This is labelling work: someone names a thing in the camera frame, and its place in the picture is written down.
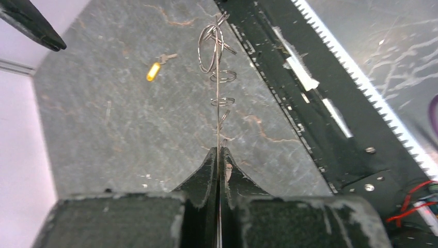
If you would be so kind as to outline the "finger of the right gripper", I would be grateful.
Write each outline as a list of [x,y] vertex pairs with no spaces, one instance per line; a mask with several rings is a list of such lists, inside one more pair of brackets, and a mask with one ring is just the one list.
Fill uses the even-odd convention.
[[1,19],[39,45],[55,52],[67,45],[30,0],[1,0]]

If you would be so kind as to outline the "metal key organizer plate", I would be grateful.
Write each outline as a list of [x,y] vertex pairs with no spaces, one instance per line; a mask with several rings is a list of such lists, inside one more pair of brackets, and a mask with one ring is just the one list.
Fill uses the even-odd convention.
[[[217,150],[221,151],[226,147],[227,139],[221,138],[221,131],[226,118],[229,116],[229,107],[235,104],[236,100],[232,97],[221,96],[221,85],[231,83],[237,79],[237,73],[229,69],[221,69],[223,52],[226,50],[236,55],[236,50],[229,46],[224,40],[222,25],[229,18],[228,12],[223,12],[215,17],[215,21],[203,28],[198,38],[197,55],[198,63],[202,73],[209,76],[209,80],[216,85],[215,98],[210,100],[210,104],[215,107],[217,114],[217,123],[215,128]],[[213,51],[211,60],[208,64],[204,63],[202,58],[202,48],[204,43],[212,41]]]

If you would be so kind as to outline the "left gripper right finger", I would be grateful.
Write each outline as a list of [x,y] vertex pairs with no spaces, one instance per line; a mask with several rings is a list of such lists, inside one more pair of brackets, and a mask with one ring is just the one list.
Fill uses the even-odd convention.
[[221,247],[238,247],[239,220],[238,203],[240,199],[265,197],[270,194],[249,178],[235,162],[230,150],[220,150],[220,231]]

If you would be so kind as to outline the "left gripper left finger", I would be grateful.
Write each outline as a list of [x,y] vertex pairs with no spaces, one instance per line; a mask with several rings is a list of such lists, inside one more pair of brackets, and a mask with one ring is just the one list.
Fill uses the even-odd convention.
[[201,166],[174,192],[185,196],[181,247],[216,247],[217,242],[217,148],[212,147]]

